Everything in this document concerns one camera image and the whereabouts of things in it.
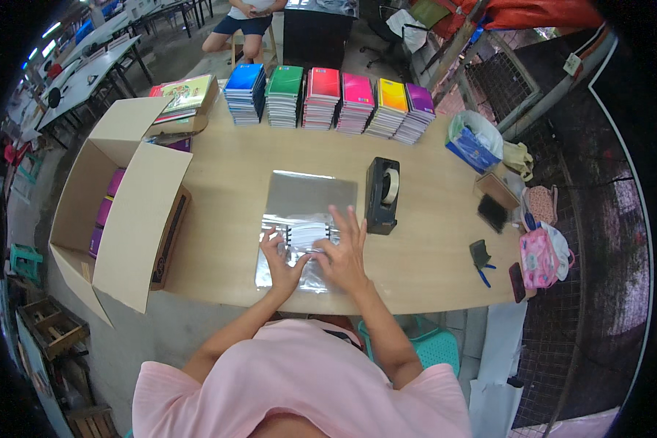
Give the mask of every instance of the green plastic stool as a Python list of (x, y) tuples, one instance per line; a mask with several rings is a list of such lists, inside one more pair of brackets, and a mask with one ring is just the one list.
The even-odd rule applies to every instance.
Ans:
[[(416, 324), (421, 329), (424, 318), (416, 315), (415, 319)], [(358, 324), (358, 331), (365, 338), (368, 357), (375, 362), (370, 346), (370, 335), (363, 321)], [(423, 369), (436, 364), (449, 364), (453, 367), (456, 377), (460, 374), (460, 355), (457, 353), (457, 339), (449, 330), (436, 327), (418, 337), (409, 338), (409, 341), (414, 346)]]
[(44, 261), (44, 257), (33, 247), (17, 243), (13, 243), (9, 247), (9, 264), (12, 270), (20, 276), (33, 280), (36, 285), (39, 284), (38, 265), (42, 261)]
[(29, 182), (36, 184), (36, 177), (39, 175), (39, 170), (41, 170), (43, 161), (30, 153), (25, 153), (24, 158), (29, 158), (31, 160), (31, 169), (26, 170), (22, 167), (22, 163), (20, 162), (19, 171), (26, 177)]

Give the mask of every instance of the wooden crate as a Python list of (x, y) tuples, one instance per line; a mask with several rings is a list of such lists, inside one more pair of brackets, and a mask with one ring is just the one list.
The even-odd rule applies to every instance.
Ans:
[(67, 412), (66, 419), (76, 438), (120, 438), (111, 411), (109, 406), (93, 406)]
[(88, 323), (51, 296), (19, 307), (18, 311), (46, 360), (52, 361), (90, 335)]

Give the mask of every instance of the black phone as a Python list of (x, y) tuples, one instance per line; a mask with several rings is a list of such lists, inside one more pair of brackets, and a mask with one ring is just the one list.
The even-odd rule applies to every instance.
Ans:
[(523, 286), (523, 275), (520, 273), (518, 262), (511, 265), (508, 275), (511, 277), (511, 286), (514, 288), (514, 299), (519, 303), (526, 298), (526, 288)]

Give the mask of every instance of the black tape dispenser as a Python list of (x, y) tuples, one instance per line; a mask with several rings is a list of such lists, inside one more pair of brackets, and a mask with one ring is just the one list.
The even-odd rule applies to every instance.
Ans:
[(368, 168), (365, 186), (365, 217), (368, 233), (387, 235), (396, 226), (399, 197), (399, 162), (376, 157)]

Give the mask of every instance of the pink bag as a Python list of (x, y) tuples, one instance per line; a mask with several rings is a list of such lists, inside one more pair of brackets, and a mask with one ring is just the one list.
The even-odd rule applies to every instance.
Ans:
[(523, 285), (526, 289), (547, 289), (557, 281), (560, 261), (543, 228), (537, 228), (519, 239)]

